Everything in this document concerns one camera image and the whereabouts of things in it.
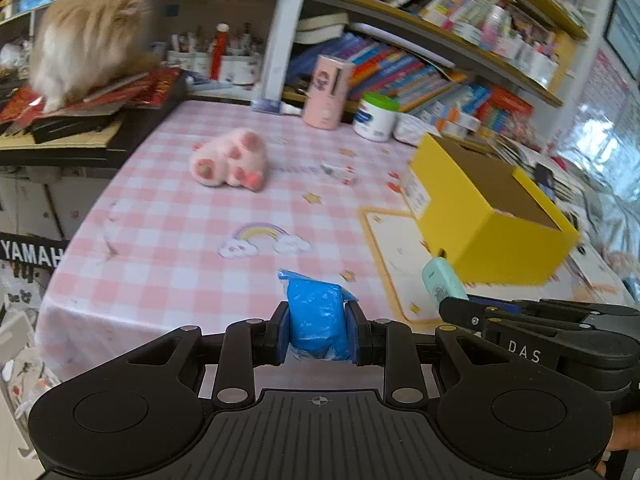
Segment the blue plastic packet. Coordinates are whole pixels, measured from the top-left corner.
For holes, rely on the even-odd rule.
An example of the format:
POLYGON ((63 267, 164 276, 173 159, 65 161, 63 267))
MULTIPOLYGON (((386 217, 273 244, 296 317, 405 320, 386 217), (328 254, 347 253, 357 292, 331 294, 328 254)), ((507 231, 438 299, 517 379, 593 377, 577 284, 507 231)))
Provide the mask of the blue plastic packet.
POLYGON ((342 286, 280 270, 290 312, 290 345, 300 360, 349 361, 346 304, 357 298, 342 286))

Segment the mint green case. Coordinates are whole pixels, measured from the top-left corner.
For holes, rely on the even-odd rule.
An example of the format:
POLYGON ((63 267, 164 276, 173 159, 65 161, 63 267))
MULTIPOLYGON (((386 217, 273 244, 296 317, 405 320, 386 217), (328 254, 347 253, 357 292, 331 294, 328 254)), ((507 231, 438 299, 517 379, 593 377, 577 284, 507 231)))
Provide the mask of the mint green case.
POLYGON ((446 298, 468 299, 456 272, 445 258, 431 258, 422 270, 422 281, 436 306, 446 298))

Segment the small white box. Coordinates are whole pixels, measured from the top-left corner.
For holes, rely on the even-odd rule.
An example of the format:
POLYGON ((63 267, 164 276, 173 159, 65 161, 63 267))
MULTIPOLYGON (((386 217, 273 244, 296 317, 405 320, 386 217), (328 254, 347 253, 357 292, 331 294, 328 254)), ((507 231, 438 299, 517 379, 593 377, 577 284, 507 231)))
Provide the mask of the small white box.
POLYGON ((327 162, 320 164, 322 174, 336 183, 351 186, 356 181, 356 170, 350 165, 332 165, 327 162))

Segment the pink paw plush toy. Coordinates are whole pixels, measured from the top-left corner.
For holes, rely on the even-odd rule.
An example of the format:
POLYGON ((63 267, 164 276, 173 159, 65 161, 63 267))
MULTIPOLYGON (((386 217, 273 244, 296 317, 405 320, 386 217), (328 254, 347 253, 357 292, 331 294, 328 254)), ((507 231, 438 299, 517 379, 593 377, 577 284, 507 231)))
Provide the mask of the pink paw plush toy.
POLYGON ((199 145, 189 162, 191 177, 200 185, 247 188, 260 192, 268 172, 266 144, 249 128, 237 128, 199 145))

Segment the pink checkered tablecloth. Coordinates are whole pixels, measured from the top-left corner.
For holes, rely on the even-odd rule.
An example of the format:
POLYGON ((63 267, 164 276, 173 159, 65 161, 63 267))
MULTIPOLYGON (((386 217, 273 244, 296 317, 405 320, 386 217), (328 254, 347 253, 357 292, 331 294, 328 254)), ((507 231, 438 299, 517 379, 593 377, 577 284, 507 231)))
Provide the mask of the pink checkered tablecloth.
POLYGON ((413 155, 348 125, 181 104, 107 185, 54 271, 36 330, 48 367, 68 379, 183 325, 220 333, 269 318, 284 298, 280 270, 345 287, 369 318, 434 330, 421 280, 431 253, 400 187, 413 155), (193 151, 236 127, 267 145, 258 193, 190 175, 193 151), (327 179, 322 162, 353 166, 355 183, 327 179))

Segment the yellow cardboard box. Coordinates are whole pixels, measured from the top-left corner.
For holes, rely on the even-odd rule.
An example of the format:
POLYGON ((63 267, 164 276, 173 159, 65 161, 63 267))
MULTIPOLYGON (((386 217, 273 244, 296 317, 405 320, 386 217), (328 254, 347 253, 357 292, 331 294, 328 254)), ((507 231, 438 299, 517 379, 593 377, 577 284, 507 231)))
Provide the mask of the yellow cardboard box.
POLYGON ((427 134, 400 181, 434 257, 461 281, 541 285, 579 232, 521 168, 427 134))

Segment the black smartphone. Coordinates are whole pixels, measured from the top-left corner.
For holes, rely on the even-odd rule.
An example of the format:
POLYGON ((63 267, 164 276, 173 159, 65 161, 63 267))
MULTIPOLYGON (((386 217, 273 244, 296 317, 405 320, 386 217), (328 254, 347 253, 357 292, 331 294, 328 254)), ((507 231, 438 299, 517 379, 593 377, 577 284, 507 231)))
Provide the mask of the black smartphone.
POLYGON ((548 197, 549 200, 555 202, 555 183, 554 183, 554 174, 553 171, 540 164, 536 163, 534 168, 534 180, 538 188, 544 192, 544 195, 548 197))

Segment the white tissue pack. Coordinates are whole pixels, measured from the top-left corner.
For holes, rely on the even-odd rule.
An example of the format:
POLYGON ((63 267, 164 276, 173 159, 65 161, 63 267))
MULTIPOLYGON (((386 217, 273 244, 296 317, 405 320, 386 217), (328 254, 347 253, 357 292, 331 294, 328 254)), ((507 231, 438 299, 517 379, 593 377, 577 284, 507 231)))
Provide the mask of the white tissue pack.
POLYGON ((406 145, 418 148, 424 136, 440 136, 437 128, 410 114, 399 114, 392 137, 406 145))

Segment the white jar green lid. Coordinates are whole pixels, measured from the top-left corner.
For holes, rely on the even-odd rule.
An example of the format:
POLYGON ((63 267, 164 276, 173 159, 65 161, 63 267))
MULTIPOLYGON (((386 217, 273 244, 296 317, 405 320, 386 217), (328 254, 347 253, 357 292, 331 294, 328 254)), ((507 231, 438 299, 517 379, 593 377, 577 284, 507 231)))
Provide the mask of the white jar green lid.
POLYGON ((399 103, 381 93, 364 92, 354 116, 352 128, 363 139, 387 142, 395 128, 399 103))

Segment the white spray bottle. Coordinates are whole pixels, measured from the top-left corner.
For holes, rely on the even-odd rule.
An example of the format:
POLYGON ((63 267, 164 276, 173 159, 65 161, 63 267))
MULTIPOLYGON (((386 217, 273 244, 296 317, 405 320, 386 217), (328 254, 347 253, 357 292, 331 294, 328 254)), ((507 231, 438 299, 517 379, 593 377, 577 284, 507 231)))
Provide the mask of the white spray bottle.
POLYGON ((299 107, 282 101, 270 99, 253 100, 250 107, 254 112, 271 115, 300 116, 303 113, 303 110, 299 107))

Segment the pink cylindrical humidifier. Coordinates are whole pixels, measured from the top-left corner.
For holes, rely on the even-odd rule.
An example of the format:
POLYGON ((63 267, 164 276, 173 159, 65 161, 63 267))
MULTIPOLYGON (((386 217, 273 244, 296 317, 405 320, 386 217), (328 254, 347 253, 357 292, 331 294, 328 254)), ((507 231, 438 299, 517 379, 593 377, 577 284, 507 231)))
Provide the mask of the pink cylindrical humidifier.
POLYGON ((355 65, 320 55, 312 73, 303 109, 303 121, 312 128, 335 130, 341 122, 355 65))

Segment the red book set box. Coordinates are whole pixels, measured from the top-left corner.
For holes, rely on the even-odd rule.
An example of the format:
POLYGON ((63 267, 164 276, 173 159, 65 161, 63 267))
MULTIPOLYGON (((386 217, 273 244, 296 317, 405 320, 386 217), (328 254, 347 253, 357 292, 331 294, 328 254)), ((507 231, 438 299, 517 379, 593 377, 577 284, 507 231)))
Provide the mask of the red book set box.
POLYGON ((528 123, 534 108, 516 94, 492 84, 488 96, 480 101, 474 116, 480 124, 494 133, 504 133, 512 122, 528 123))

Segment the row of colourful books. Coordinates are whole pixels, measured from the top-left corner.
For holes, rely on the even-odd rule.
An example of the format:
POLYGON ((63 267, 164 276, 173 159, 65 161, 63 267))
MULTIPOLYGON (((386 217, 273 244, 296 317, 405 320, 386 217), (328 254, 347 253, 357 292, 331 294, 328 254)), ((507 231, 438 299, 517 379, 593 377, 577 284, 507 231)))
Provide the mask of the row of colourful books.
POLYGON ((370 36, 345 32, 341 37, 306 48, 296 48, 285 79, 285 89, 308 91, 321 55, 352 63, 354 70, 347 101, 357 104, 367 92, 396 100, 404 112, 423 104, 430 96, 458 84, 465 73, 441 66, 421 55, 378 41, 370 36))

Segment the white pen holder cup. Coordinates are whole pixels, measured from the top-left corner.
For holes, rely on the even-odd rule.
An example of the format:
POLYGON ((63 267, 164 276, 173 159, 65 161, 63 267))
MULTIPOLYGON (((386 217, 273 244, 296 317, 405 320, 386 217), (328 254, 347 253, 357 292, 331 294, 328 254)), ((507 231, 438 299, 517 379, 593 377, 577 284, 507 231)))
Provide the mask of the white pen holder cup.
POLYGON ((218 80, 236 86, 252 86, 258 79, 262 56, 224 55, 221 58, 218 80))

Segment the fluffy orange cat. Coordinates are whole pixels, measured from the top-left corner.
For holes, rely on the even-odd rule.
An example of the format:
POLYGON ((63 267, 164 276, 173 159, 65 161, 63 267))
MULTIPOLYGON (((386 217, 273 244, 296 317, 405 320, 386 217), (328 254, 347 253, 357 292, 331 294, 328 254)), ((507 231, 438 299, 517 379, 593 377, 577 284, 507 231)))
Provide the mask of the fluffy orange cat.
POLYGON ((143 0, 55 0, 30 54, 29 87, 53 113, 111 80, 147 73, 158 56, 141 47, 143 0))

